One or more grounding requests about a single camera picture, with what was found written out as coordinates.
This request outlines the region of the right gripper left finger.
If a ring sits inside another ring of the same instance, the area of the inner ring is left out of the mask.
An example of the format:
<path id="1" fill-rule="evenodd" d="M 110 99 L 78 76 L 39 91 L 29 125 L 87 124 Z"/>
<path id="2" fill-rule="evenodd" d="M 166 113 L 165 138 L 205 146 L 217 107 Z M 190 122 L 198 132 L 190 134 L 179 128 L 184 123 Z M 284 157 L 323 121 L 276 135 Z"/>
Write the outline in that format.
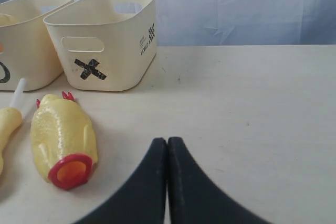
<path id="1" fill-rule="evenodd" d="M 163 223 L 166 203 L 167 142 L 155 138 L 128 180 L 77 223 Z"/>

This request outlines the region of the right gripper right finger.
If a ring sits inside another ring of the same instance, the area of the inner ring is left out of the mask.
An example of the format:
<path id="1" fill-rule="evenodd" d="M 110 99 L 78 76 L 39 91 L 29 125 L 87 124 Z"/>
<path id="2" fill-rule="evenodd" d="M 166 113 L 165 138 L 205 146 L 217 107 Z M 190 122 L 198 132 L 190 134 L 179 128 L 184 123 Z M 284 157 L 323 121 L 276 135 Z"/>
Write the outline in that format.
<path id="1" fill-rule="evenodd" d="M 171 223 L 268 223 L 217 187 L 199 167 L 182 138 L 170 137 L 167 147 Z"/>

